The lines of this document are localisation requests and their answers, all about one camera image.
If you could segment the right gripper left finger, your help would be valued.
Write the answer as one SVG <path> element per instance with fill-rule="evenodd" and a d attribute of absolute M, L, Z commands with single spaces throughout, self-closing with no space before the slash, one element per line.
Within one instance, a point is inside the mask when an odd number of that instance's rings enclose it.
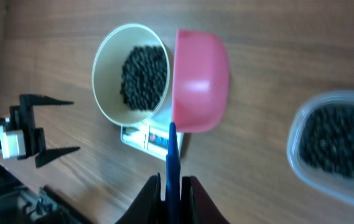
<path fill-rule="evenodd" d="M 125 214 L 116 224 L 156 224 L 161 204 L 160 173 L 150 176 Z"/>

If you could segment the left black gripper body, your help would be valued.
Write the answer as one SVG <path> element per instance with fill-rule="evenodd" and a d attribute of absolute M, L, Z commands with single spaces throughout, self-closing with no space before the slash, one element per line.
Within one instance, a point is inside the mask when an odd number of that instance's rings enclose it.
<path fill-rule="evenodd" d="M 35 127 L 34 106 L 45 105 L 46 96 L 23 94 L 19 96 L 19 106 L 9 108 L 11 131 L 22 131 L 25 152 L 19 153 L 18 159 L 27 159 L 36 154 L 43 154 L 45 146 L 44 130 Z"/>

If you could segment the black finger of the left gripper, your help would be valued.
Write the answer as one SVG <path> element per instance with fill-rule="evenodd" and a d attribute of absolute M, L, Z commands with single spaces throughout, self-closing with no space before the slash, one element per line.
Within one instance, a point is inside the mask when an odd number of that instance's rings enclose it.
<path fill-rule="evenodd" d="M 23 94 L 19 96 L 19 100 L 21 105 L 25 105 L 27 107 L 33 106 L 60 106 L 60 105 L 72 105 L 72 101 L 63 101 L 55 98 L 51 98 L 49 96 L 44 95 L 34 95 L 34 94 Z"/>
<path fill-rule="evenodd" d="M 62 157 L 66 154 L 75 152 L 79 150 L 80 147 L 78 146 L 73 146 L 73 147 L 63 147 L 63 148 L 56 148 L 56 149 L 46 149 L 42 152 L 40 152 L 36 157 L 35 157 L 35 166 L 36 168 L 41 168 L 48 163 L 58 159 L 59 157 Z"/>

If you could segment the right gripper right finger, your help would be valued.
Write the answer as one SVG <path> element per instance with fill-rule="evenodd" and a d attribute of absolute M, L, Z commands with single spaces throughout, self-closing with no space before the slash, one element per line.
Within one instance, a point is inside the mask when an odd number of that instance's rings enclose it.
<path fill-rule="evenodd" d="M 181 223 L 229 224 L 195 176 L 182 177 Z"/>

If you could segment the pink scoop blue handle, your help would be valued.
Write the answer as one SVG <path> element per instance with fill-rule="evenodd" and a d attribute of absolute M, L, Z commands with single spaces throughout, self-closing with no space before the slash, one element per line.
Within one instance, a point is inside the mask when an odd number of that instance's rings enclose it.
<path fill-rule="evenodd" d="M 172 122 L 175 133 L 202 133 L 221 120 L 228 98 L 230 69 L 222 42 L 214 34 L 179 29 L 175 40 Z M 180 156 L 169 145 L 166 157 L 167 222 L 181 223 Z"/>

